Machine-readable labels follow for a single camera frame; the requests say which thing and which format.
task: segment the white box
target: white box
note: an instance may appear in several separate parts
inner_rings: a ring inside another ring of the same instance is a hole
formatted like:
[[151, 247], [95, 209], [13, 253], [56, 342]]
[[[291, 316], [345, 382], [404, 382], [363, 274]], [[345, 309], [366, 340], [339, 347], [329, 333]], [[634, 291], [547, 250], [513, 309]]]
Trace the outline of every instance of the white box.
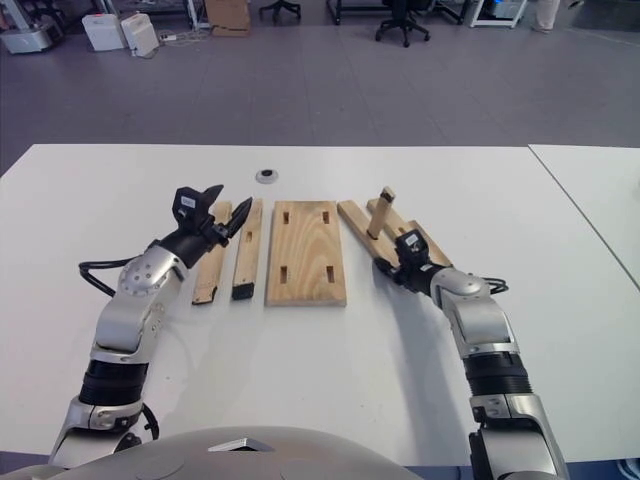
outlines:
[[137, 57], [146, 57], [160, 46], [149, 15], [136, 13], [122, 21], [122, 30], [131, 52]]
[[117, 50], [127, 46], [120, 21], [111, 13], [86, 15], [82, 19], [82, 25], [91, 40], [93, 49], [97, 52]]

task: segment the black tip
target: black tip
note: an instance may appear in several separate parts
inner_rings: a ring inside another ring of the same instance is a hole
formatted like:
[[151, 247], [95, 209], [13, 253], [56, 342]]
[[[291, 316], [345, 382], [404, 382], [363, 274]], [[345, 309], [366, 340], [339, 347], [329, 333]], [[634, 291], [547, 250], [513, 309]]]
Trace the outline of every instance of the black tip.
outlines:
[[247, 298], [253, 297], [253, 289], [255, 284], [252, 283], [243, 283], [242, 285], [236, 285], [231, 290], [231, 298], [234, 300], [246, 300]]

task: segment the wooden board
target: wooden board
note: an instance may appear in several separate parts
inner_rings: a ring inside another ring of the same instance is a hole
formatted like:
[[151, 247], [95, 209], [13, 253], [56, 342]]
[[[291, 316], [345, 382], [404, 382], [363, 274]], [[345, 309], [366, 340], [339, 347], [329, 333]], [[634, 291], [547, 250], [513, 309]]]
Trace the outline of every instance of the wooden board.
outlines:
[[[213, 206], [216, 223], [227, 223], [231, 218], [231, 202], [217, 202]], [[220, 284], [220, 273], [224, 261], [225, 248], [220, 245], [206, 253], [199, 262], [198, 278], [193, 289], [193, 305], [213, 302], [213, 297]]]
[[266, 304], [347, 304], [335, 202], [275, 203]]
[[338, 212], [372, 257], [382, 257], [394, 267], [398, 266], [398, 256], [389, 237], [380, 235], [377, 240], [374, 240], [369, 236], [367, 233], [369, 218], [353, 200], [338, 202]]
[[261, 230], [262, 200], [254, 199], [238, 242], [236, 270], [233, 275], [233, 290], [231, 290], [231, 298], [234, 300], [253, 297], [258, 273]]
[[[369, 200], [367, 202], [367, 209], [370, 212], [375, 211], [377, 203], [377, 198]], [[433, 241], [431, 236], [429, 236], [426, 230], [422, 228], [422, 226], [418, 222], [416, 222], [415, 220], [406, 222], [400, 215], [398, 215], [398, 212], [396, 212], [393, 208], [389, 210], [389, 213], [387, 214], [387, 222], [384, 226], [384, 231], [387, 233], [387, 235], [389, 235], [389, 237], [395, 240], [396, 237], [414, 229], [419, 230], [420, 234], [427, 241], [427, 245], [429, 246], [429, 257], [431, 258], [431, 261], [437, 263], [438, 265], [444, 265], [447, 267], [453, 265], [451, 263], [451, 260], [449, 260], [449, 258], [444, 254], [438, 244]]]

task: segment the wood grain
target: wood grain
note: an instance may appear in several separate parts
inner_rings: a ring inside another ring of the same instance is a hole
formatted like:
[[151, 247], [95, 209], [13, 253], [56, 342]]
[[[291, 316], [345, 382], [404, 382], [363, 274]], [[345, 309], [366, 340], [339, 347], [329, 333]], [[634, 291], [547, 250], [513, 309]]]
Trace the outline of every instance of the wood grain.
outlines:
[[380, 193], [380, 197], [376, 202], [376, 208], [371, 212], [371, 222], [369, 223], [369, 227], [367, 228], [367, 233], [374, 240], [378, 239], [380, 236], [380, 232], [382, 231], [382, 227], [387, 220], [387, 215], [389, 214], [389, 210], [391, 209], [391, 204], [396, 198], [396, 194], [393, 193], [389, 187], [384, 187], [382, 192]]
[[[231, 202], [217, 202], [213, 206], [213, 216], [216, 217], [216, 223], [227, 223], [231, 218]], [[191, 301], [193, 305], [213, 302], [220, 284], [225, 250], [217, 245], [198, 262], [198, 278]]]
[[[378, 203], [377, 198], [373, 198], [367, 202], [367, 209], [370, 212], [375, 211], [376, 204]], [[431, 236], [426, 232], [422, 226], [416, 222], [415, 220], [410, 220], [406, 222], [398, 212], [396, 212], [393, 208], [389, 210], [389, 214], [387, 215], [387, 222], [384, 226], [384, 231], [389, 235], [389, 237], [395, 240], [396, 237], [407, 233], [410, 230], [417, 229], [420, 231], [420, 234], [427, 241], [427, 245], [429, 246], [429, 257], [433, 263], [437, 263], [438, 265], [444, 265], [450, 267], [453, 265], [451, 260], [445, 255], [442, 249], [438, 246], [436, 242], [433, 241]]]
[[233, 275], [231, 298], [242, 300], [253, 297], [258, 273], [260, 238], [262, 230], [262, 200], [254, 199], [238, 242], [236, 270]]
[[385, 235], [380, 235], [377, 240], [369, 236], [369, 218], [353, 200], [338, 202], [338, 212], [373, 258], [382, 257], [394, 267], [398, 266], [398, 256], [391, 240]]
[[345, 306], [335, 202], [276, 202], [266, 304]]

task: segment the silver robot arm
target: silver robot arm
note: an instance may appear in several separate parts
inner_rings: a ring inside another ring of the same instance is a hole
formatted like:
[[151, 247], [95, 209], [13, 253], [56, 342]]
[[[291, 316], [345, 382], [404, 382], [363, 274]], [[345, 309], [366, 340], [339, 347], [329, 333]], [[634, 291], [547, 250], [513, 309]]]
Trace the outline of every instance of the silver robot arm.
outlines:
[[[142, 401], [142, 389], [165, 312], [189, 270], [216, 245], [227, 245], [251, 207], [247, 199], [227, 225], [216, 225], [208, 211], [221, 190], [179, 189], [173, 205], [178, 229], [124, 266], [117, 290], [100, 314], [82, 388], [69, 404], [50, 465], [73, 468], [139, 445], [131, 428], [141, 414], [157, 439], [157, 422]], [[110, 293], [94, 277], [88, 280]]]
[[396, 283], [431, 297], [451, 324], [480, 424], [469, 435], [474, 477], [568, 479], [542, 401], [531, 389], [509, 320], [487, 280], [430, 262], [417, 230], [396, 239], [396, 252], [398, 268], [382, 259], [376, 265]]

